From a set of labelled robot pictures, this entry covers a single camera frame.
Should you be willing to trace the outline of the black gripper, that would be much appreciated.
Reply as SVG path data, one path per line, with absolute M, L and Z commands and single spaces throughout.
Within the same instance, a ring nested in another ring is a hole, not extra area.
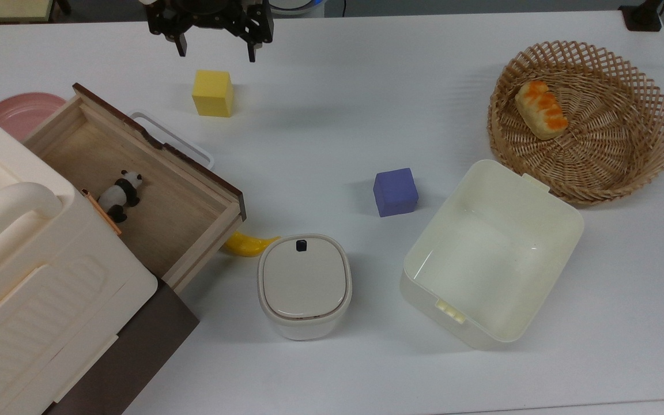
M 273 42 L 269 1 L 147 1 L 149 30 L 174 42 L 187 55 L 185 32 L 193 27 L 220 29 L 247 42 L 248 61 L 256 62 L 258 44 Z

